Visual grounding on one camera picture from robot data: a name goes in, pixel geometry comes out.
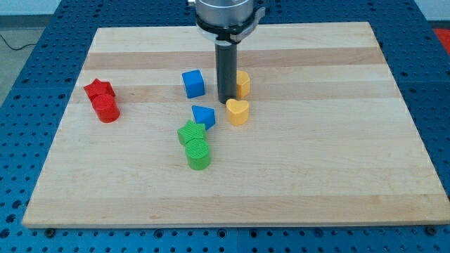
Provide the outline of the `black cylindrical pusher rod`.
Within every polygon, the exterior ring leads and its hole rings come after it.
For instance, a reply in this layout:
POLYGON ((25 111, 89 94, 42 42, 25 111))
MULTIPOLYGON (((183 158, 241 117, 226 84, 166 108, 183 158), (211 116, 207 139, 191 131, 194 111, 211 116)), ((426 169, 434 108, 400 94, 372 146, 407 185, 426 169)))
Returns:
POLYGON ((237 45, 215 46, 217 93, 220 103, 237 97, 237 45))

